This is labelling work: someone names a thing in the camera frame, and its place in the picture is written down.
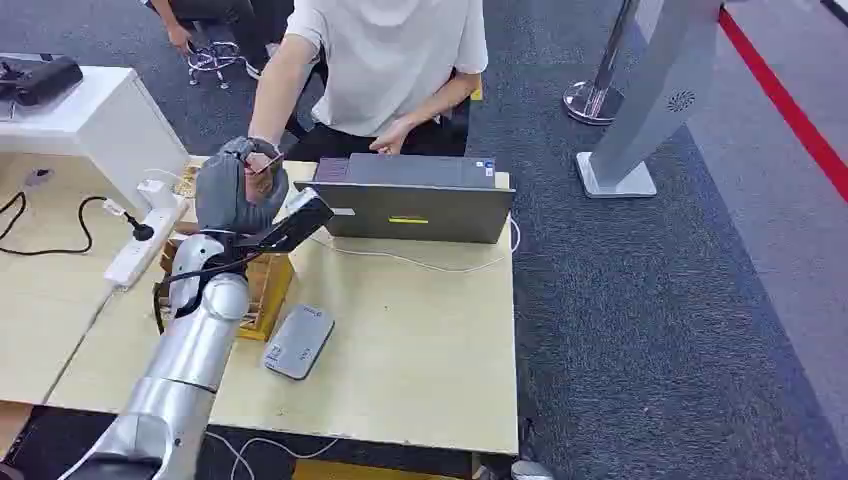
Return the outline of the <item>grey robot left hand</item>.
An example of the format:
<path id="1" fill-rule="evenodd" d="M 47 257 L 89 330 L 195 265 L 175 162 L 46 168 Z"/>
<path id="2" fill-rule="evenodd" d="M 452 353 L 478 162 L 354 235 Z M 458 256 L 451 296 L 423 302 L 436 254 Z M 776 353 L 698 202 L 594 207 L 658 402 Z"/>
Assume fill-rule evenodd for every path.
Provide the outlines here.
<path id="1" fill-rule="evenodd" d="M 288 193 L 288 175 L 278 148 L 252 137 L 236 137 L 201 165 L 195 213 L 202 229 L 257 233 L 272 223 Z"/>

